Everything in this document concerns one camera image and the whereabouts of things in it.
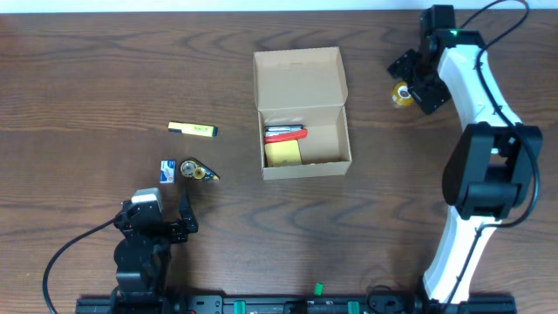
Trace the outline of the yellow sticky note pad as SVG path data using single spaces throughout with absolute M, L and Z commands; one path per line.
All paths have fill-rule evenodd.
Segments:
M 288 140 L 264 145 L 268 167 L 284 167 L 302 164 L 297 140 Z

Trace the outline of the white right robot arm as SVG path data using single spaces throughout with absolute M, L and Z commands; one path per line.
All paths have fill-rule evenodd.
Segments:
M 524 125 L 506 102 L 488 64 L 488 46 L 478 31 L 443 24 L 422 31 L 419 49 L 388 68 L 424 113 L 452 101 L 462 127 L 442 176 L 446 226 L 422 277 L 427 300 L 439 311 L 469 304 L 470 282 L 490 236 L 525 221 L 527 214 L 513 222 L 507 217 L 528 192 L 540 189 L 541 130 Z

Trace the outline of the red stapler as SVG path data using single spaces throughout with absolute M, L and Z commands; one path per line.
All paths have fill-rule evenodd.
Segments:
M 276 143 L 306 138 L 308 130 L 303 125 L 266 126 L 264 143 Z

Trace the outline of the cardboard box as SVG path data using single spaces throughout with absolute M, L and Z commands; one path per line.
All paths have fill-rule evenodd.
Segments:
M 345 106 L 348 87 L 340 49 L 258 51 L 253 70 L 262 178 L 346 174 L 352 154 Z M 307 130 L 307 136 L 296 142 L 301 161 L 271 165 L 264 143 L 266 129 L 293 125 Z

